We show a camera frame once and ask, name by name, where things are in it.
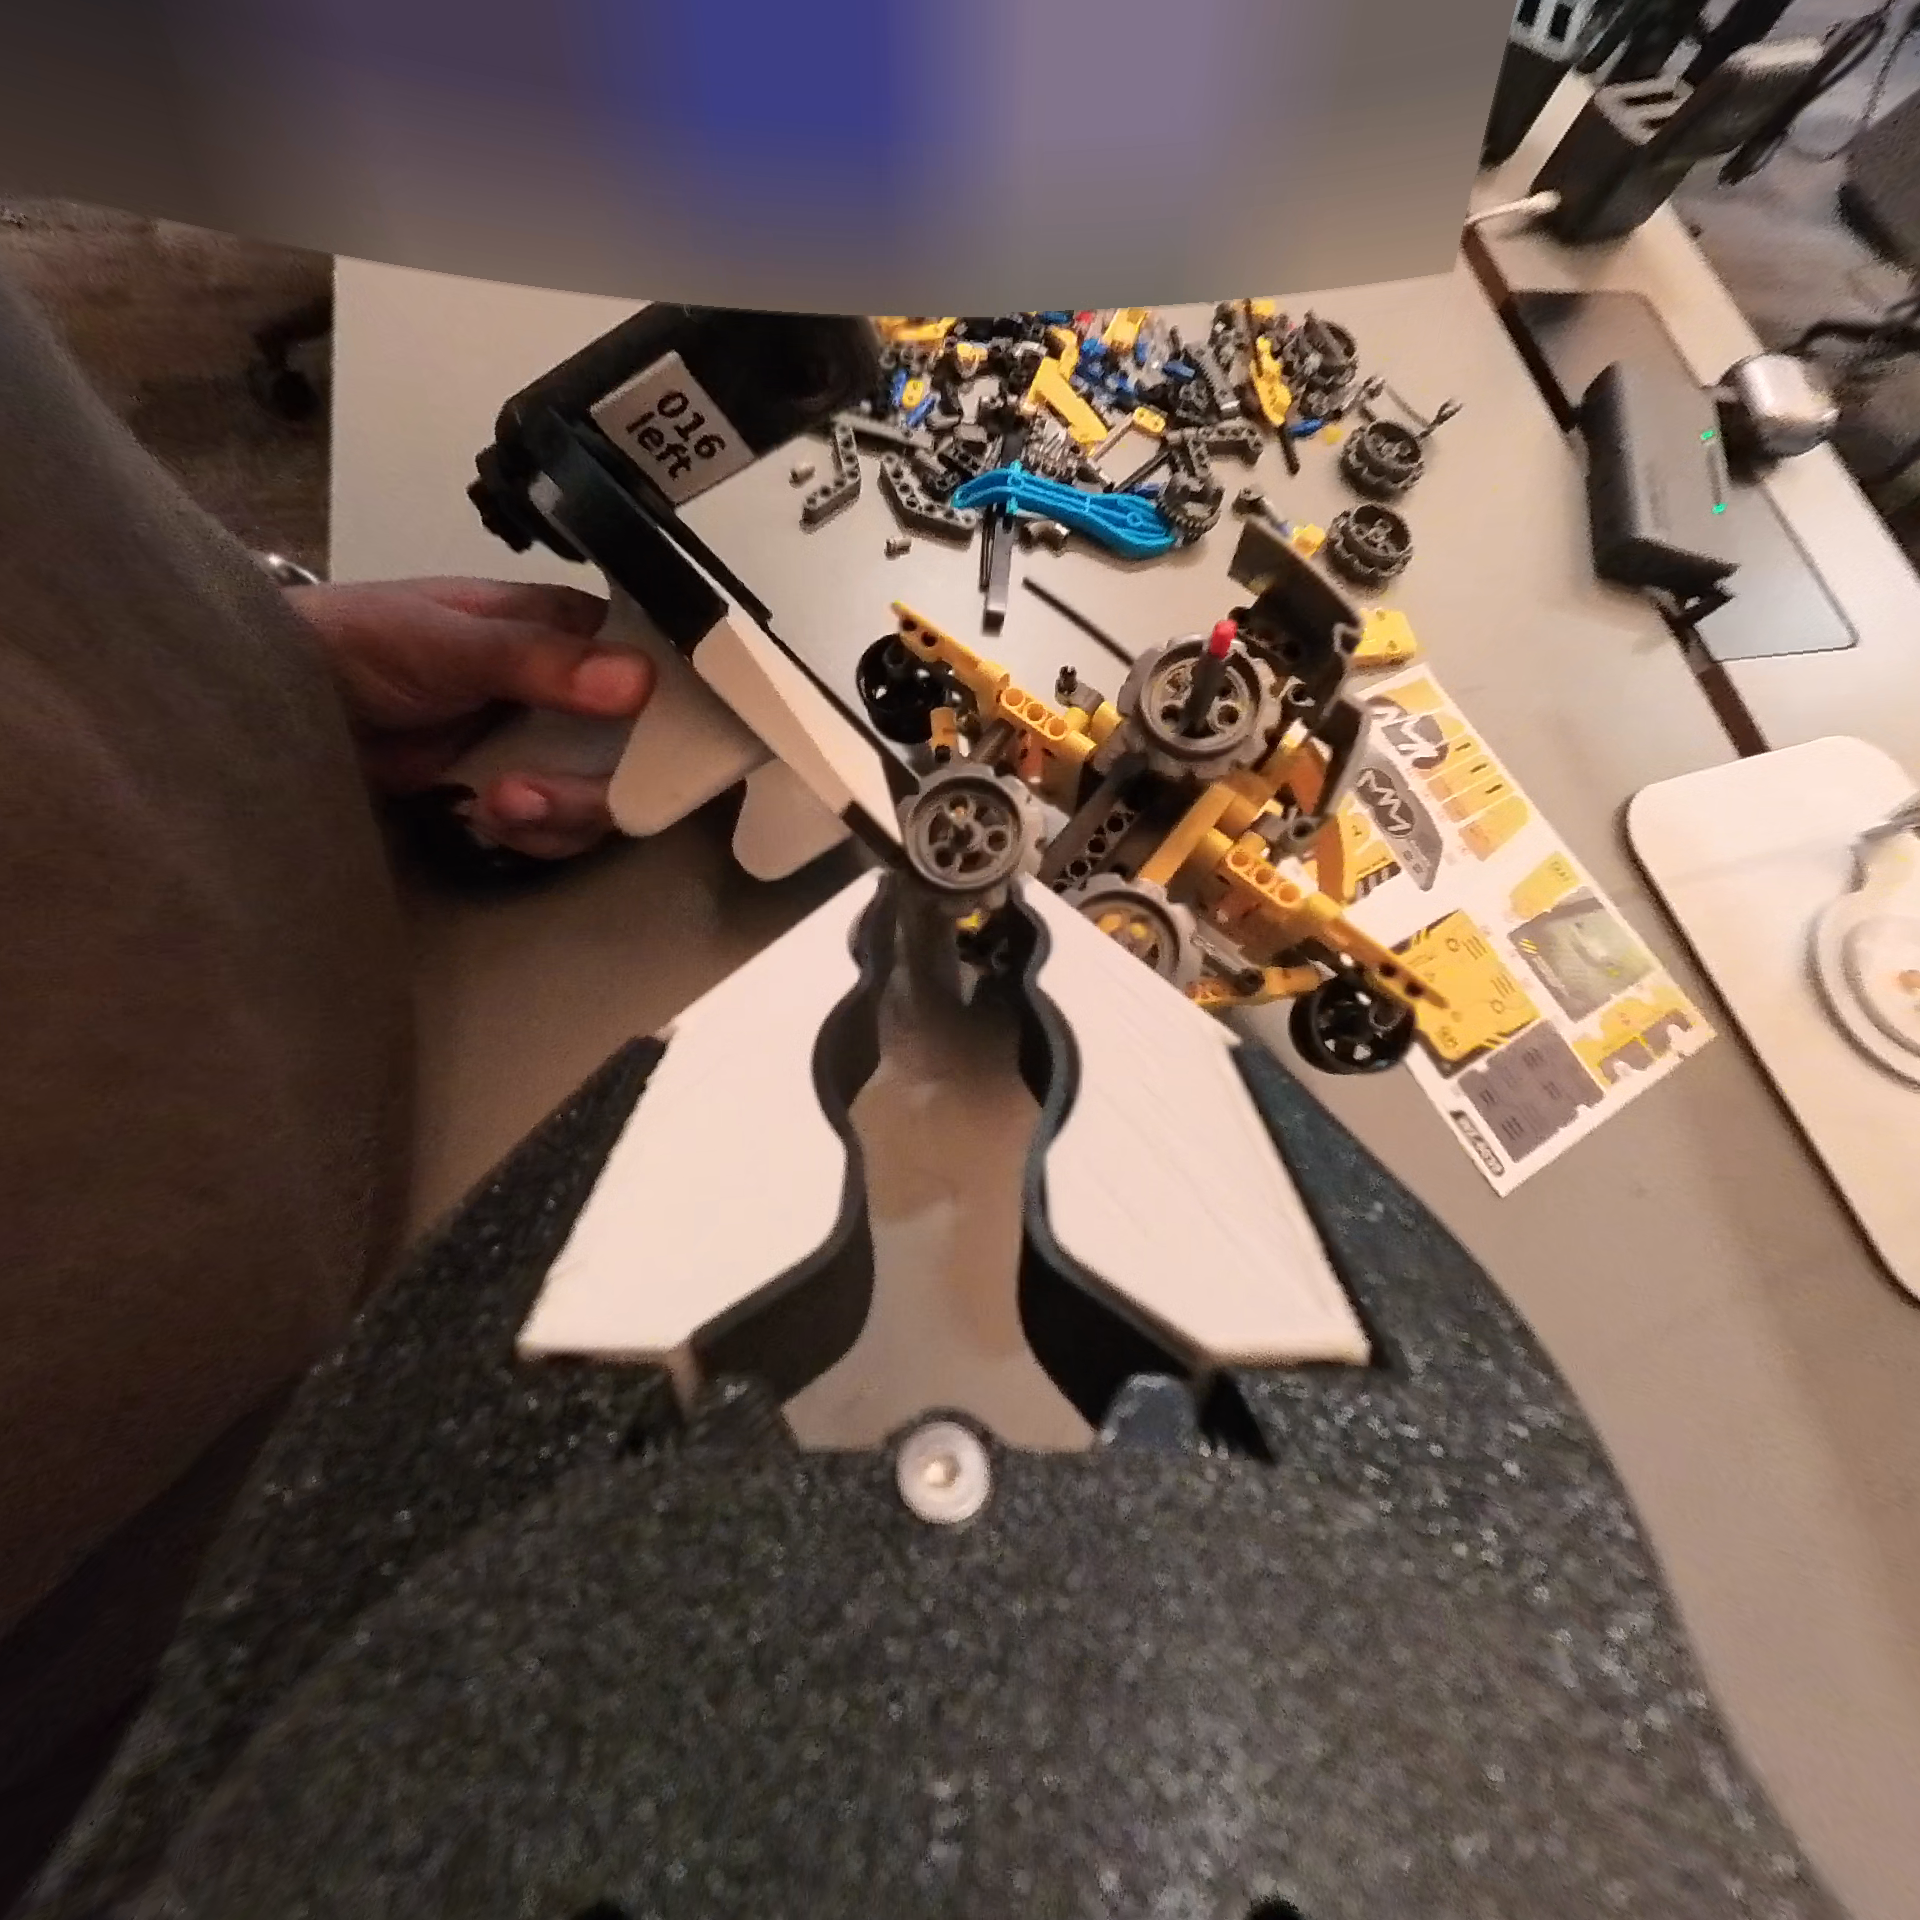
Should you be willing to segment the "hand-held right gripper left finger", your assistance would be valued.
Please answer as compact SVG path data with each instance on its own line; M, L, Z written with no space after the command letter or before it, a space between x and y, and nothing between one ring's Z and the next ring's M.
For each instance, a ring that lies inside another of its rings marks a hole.
M853 1103L877 1070L890 880L854 880L661 1030L514 1333L530 1362L658 1367L791 1401L876 1304Z

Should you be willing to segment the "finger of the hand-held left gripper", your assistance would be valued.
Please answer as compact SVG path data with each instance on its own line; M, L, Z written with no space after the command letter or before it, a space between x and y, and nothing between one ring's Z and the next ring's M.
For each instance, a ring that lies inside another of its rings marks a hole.
M678 553L719 594L709 633L692 639L692 673L759 738L821 808L899 808L915 778L770 625L750 589L686 526Z
M841 843L902 860L899 762L817 677L745 616L692 650L701 683L758 735L766 764L745 779L732 828L741 871L778 882Z

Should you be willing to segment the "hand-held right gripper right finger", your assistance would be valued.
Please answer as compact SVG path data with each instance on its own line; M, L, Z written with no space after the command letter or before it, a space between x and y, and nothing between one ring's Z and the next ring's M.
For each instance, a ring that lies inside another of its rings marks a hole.
M1017 928L1023 1338L1091 1429L1150 1377L1261 1447L1239 1376L1371 1365L1261 1103L1284 1070L1047 888Z

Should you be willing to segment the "grey toy wheel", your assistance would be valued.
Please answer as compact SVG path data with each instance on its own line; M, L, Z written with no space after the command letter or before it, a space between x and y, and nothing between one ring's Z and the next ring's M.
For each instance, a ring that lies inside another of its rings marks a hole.
M949 906L992 906L1036 871L1042 803L989 764L954 762L929 770L899 803L902 860Z

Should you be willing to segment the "yellow toy vehicle model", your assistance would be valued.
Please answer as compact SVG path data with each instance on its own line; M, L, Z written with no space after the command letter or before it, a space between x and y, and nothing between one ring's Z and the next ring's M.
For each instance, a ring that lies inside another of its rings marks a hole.
M1408 1058L1444 996L1359 930L1337 808L1369 716L1351 653L1369 603L1267 522L1244 526L1213 625L1144 648L1115 691L1062 671L1051 691L893 603L857 664L877 735L917 779L989 764L1042 803L1036 871L1003 901L938 894L962 988L1013 971L1017 884L1042 884L1201 1011L1267 1002L1305 1065L1374 1074Z

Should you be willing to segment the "pile of toy building pieces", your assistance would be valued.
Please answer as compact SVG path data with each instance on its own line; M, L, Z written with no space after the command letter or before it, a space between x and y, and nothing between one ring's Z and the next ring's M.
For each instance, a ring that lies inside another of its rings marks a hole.
M1344 437L1391 418L1424 434L1428 453L1458 414L1456 400L1418 413L1361 366L1344 322L1267 296L1213 303L1199 332L1156 306L905 314L876 316L876 331L869 390L819 427L821 457L791 467L800 531L819 536L876 482L890 518L881 556L899 562L917 541L970 553L989 631L1004 619L1023 550L1146 566L1047 518L954 510L954 487L989 467L1151 498L1182 536L1151 562L1199 550L1224 517L1261 518L1316 562L1333 517L1363 501L1337 469Z

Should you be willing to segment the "person's left hand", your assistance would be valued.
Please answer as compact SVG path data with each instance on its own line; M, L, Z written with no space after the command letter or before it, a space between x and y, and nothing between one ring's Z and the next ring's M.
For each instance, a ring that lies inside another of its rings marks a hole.
M652 664L605 636L610 606L560 584L419 577L299 582L307 619L396 853L446 880L520 880L613 838L610 778L509 762L483 779L459 762L521 716L631 724Z

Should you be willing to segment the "black toy axle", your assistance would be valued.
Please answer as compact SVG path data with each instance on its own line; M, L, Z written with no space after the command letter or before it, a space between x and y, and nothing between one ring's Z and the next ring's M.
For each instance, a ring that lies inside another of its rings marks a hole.
M1025 577L1023 589L1051 613L1056 613L1062 619L1068 619L1077 633L1091 636L1103 653L1110 653L1114 661L1118 661L1124 665L1133 665L1137 653L1129 648L1124 648L1108 628L1099 628L1091 613L1070 606L1056 591L1043 589L1036 577Z

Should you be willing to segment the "bright blue toy blade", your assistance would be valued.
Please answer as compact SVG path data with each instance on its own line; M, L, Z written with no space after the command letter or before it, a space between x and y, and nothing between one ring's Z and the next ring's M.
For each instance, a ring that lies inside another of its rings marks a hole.
M1151 498L1103 491L1043 478L1025 465L989 467L956 482L949 507L958 513L997 510L1003 517L1047 518L1103 550L1114 559L1151 562L1182 547Z

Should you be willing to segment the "yellow grey sticker sheet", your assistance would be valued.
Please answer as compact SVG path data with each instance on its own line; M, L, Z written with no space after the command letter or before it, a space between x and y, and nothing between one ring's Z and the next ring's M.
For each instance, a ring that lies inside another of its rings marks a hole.
M1408 1070L1509 1195L1714 1042L1434 671L1363 673L1347 922L1438 988Z

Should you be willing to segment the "white book stand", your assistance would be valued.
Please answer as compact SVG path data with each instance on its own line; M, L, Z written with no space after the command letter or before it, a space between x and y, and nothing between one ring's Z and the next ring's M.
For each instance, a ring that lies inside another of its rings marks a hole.
M1643 788L1626 838L1884 1274L1917 1295L1917 778L1829 735Z

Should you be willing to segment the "dark grey rectangular pad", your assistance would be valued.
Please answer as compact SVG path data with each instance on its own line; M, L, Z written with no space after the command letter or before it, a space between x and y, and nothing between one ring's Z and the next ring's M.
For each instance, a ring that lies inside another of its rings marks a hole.
M1553 421L1570 434L1588 501L1588 448L1578 431L1578 407L1594 377L1619 356L1646 356L1656 366L1683 371L1714 406L1683 363L1652 303L1626 292L1516 292L1501 296L1501 322L1534 377ZM1650 598L1673 628L1688 628L1714 664L1838 653L1858 645L1850 619L1817 577L1804 547L1788 530L1758 482L1764 465L1732 457L1719 434L1728 465L1728 547L1736 576L1716 611L1677 611L1662 594Z

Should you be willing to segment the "black power hub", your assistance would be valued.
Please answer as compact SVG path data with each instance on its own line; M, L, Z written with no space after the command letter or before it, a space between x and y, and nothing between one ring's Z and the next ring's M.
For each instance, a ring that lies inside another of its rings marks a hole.
M1710 400L1646 356L1606 363L1578 407L1597 577L1716 611L1736 576Z

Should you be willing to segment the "black slotted charger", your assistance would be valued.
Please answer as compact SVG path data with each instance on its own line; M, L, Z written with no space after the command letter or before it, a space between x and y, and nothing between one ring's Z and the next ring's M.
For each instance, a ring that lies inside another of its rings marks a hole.
M1646 225L1699 165L1755 142L1817 62L1817 40L1780 40L1731 51L1700 82L1598 86L1532 182L1553 196L1544 233L1597 245Z

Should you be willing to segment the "small silver device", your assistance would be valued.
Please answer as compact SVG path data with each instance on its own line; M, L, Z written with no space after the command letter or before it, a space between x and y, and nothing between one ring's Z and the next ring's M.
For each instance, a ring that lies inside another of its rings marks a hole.
M1826 377L1785 351L1731 363L1714 384L1714 406L1719 434L1743 465L1796 462L1829 443L1841 418Z

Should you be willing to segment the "black charger case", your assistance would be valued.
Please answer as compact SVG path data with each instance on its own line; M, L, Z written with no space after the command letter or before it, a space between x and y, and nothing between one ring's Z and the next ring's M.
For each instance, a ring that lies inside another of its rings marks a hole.
M1665 10L1668 2L1516 2L1497 86L1553 86L1568 69L1597 71L1622 36Z

